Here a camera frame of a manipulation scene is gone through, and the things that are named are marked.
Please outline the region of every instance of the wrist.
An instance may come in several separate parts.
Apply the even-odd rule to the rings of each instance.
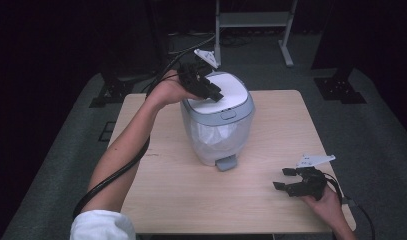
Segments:
[[[334,235],[337,237],[338,240],[353,240],[356,239],[352,229],[349,227],[346,221],[341,222],[339,224],[335,224],[334,226],[330,226],[334,232]]]

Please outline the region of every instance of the gray carpet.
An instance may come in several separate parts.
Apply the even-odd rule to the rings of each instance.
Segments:
[[[323,100],[313,79],[329,77],[334,69],[311,70],[320,35],[292,35],[289,50],[295,66],[287,68],[279,51],[280,36],[254,37],[247,45],[222,48],[221,71],[239,77],[249,90],[296,89],[301,92],[344,193],[371,217],[377,239],[407,239],[407,133],[384,103],[369,78],[354,69],[349,81],[367,104]],[[175,50],[202,41],[174,37]],[[140,92],[147,84],[137,84]],[[89,80],[59,132],[27,196],[3,239],[68,239],[72,211],[85,194],[91,172],[107,142],[98,141],[106,122],[116,121],[121,104],[89,108],[103,79]],[[370,239],[362,212],[353,208],[359,239]],[[277,239],[331,239],[330,234],[282,235]],[[221,239],[183,236],[177,239]],[[241,236],[240,239],[272,239]],[[175,239],[153,236],[153,239]]]

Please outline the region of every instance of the handheld controller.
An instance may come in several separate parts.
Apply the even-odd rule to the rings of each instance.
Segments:
[[[286,191],[290,197],[311,195],[317,201],[322,198],[328,180],[320,170],[315,169],[315,167],[303,167],[296,169],[284,168],[282,171],[285,176],[299,175],[302,177],[302,181],[292,184],[273,182],[275,189]]]
[[[210,98],[215,102],[224,97],[220,93],[221,89],[204,77],[212,72],[212,69],[207,64],[185,63],[177,72],[181,85],[188,92],[203,99]]]

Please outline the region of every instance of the person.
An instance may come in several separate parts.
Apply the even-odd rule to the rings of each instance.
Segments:
[[[127,127],[103,154],[91,176],[88,190],[138,154],[150,136],[161,109],[183,99],[199,99],[181,86],[175,70],[168,71],[163,79],[165,80],[154,88]],[[135,164],[84,206],[72,223],[71,240],[135,239],[132,222],[120,211],[138,166],[139,163]],[[309,196],[302,197],[302,200],[333,229],[339,239],[354,239],[350,237],[353,232],[344,219],[338,199],[334,198],[334,192],[328,189],[325,189],[324,197],[320,201]]]

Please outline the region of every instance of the white sleeve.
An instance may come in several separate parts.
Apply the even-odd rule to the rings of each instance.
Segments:
[[[135,240],[131,220],[118,212],[92,210],[79,214],[71,226],[71,240],[128,239]]]

